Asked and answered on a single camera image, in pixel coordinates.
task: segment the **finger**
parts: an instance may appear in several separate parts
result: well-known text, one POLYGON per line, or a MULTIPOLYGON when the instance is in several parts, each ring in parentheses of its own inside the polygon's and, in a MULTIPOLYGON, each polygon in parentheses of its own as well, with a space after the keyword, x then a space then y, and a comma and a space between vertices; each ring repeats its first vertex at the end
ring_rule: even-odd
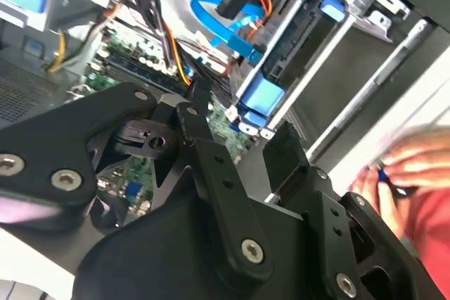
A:
POLYGON ((378 210, 378 194, 377 194, 378 172, 370 170, 366 179, 364 180, 361 195, 372 205, 375 210, 378 210))
POLYGON ((394 198, 391 190, 386 183, 378 184, 378 196, 380 199, 380 215, 391 231, 401 238, 404 232, 404 222, 401 219, 397 208, 395 207, 394 198))
POLYGON ((395 174, 389 178, 394 185, 404 188, 411 186, 426 186, 434 189, 450 188, 450 168, 395 174))
POLYGON ((406 172, 419 172, 430 169, 450 169, 450 150, 423 152, 401 162, 397 162, 384 171, 388 176, 406 172))
POLYGON ((450 131, 446 129, 407 138, 384 155, 382 161, 386 165, 392 165, 422 152, 450 150, 449 135, 450 131))
POLYGON ((354 182, 350 186, 350 191, 353 193, 359 193, 361 194, 361 191, 363 189, 364 181, 366 180, 366 176, 368 173, 367 168, 363 168, 358 175, 356 176, 354 182))

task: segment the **screw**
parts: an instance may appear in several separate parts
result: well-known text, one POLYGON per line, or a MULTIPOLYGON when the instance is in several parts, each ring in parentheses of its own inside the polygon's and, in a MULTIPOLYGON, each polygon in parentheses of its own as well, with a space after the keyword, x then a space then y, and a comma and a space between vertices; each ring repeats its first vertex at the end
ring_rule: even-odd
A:
POLYGON ((322 179, 326 179, 326 174, 325 174, 322 170, 317 169, 317 174, 318 174, 322 179))
POLYGON ((366 206, 366 202, 359 196, 356 196, 356 201, 358 202, 359 205, 361 205, 362 207, 366 206))
POLYGON ((186 108, 186 110, 191 113, 192 115, 198 115, 198 111, 195 110, 194 108, 188 107, 186 108))
POLYGON ((264 252, 260 245, 252 239, 242 241, 240 246, 245 258, 251 263, 261 263, 264 258, 264 252))
POLYGON ((136 96, 139 100, 148 100, 148 96, 140 91, 134 93, 134 96, 136 96))
POLYGON ((51 176, 51 184, 64 191, 73 191, 82 184, 82 177, 76 171, 62 169, 51 176))
POLYGON ((0 155, 0 176, 13 176, 25 168, 22 158, 12 154, 0 155))
POLYGON ((356 298, 356 287, 349 277, 343 273, 338 273, 338 275, 336 275, 336 282, 345 295, 352 299, 356 298))

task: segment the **vent grille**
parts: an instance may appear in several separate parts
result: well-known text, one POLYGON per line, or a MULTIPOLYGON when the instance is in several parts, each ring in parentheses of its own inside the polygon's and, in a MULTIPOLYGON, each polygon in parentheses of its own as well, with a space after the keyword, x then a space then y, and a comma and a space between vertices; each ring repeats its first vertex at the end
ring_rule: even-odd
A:
POLYGON ((44 78, 0 60, 0 119, 18 121, 57 88, 44 78))

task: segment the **black wire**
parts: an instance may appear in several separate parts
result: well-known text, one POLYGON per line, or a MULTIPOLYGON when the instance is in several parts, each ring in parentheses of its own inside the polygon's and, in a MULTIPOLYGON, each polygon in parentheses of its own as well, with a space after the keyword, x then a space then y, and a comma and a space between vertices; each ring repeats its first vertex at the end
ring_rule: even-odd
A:
MULTIPOLYGON (((134 7, 134 10, 142 15, 147 26, 154 32, 156 30, 164 32, 160 38, 165 52, 165 61, 167 63, 168 58, 173 60, 174 51, 169 43, 168 32, 164 25, 164 20, 162 19, 160 0, 135 0, 135 2, 136 6, 134 7)), ((180 53, 182 63, 191 67, 195 72, 195 76, 209 79, 213 91, 220 91, 223 96, 231 100, 231 90, 227 80, 220 78, 217 73, 197 61, 193 56, 183 50, 178 42, 175 42, 175 44, 180 53)))
POLYGON ((170 34, 170 33, 167 31, 167 27, 164 24, 164 20, 162 19, 161 1, 160 0, 154 0, 152 2, 152 9, 153 9, 153 14, 154 14, 155 19, 156 19, 156 25, 157 25, 160 33, 162 34, 160 39, 161 39, 161 42, 162 42, 162 50, 164 51, 164 61, 166 62, 166 65, 168 66, 170 64, 169 59, 173 60, 174 59, 174 54, 173 54, 173 51, 172 51, 172 49, 170 47, 170 42, 169 42, 168 34, 170 34))
POLYGON ((5 300, 9 300, 11 298, 11 295, 13 294, 13 290, 15 288, 15 284, 16 282, 13 282, 13 286, 11 286, 11 289, 9 290, 8 295, 6 295, 5 300))

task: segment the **metal hole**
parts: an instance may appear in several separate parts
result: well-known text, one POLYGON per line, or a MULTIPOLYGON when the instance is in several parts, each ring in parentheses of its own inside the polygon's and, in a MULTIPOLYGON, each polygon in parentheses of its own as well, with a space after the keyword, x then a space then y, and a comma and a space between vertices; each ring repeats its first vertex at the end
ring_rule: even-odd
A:
POLYGON ((60 190, 73 191, 82 184, 82 177, 76 171, 62 169, 52 175, 51 184, 60 190))
POLYGON ((222 181, 222 184, 224 184, 227 189, 231 189, 234 186, 233 182, 230 182, 228 179, 222 181))
POLYGON ((194 108, 188 107, 188 108, 186 108, 186 110, 188 111, 188 113, 190 113, 192 115, 198 115, 198 111, 195 110, 194 108))
POLYGON ((163 139, 162 137, 154 137, 152 138, 149 142, 148 142, 148 146, 152 149, 160 149, 164 146, 164 144, 166 143, 166 140, 163 139))
POLYGON ((335 233, 338 236, 342 237, 342 231, 339 228, 336 228, 335 226, 333 226, 333 231, 335 231, 335 233))
POLYGON ((13 176, 25 168, 22 158, 12 154, 0 155, 0 176, 13 176))
POLYGON ((134 93, 134 96, 136 96, 139 100, 148 100, 148 96, 141 91, 137 91, 136 93, 134 93))

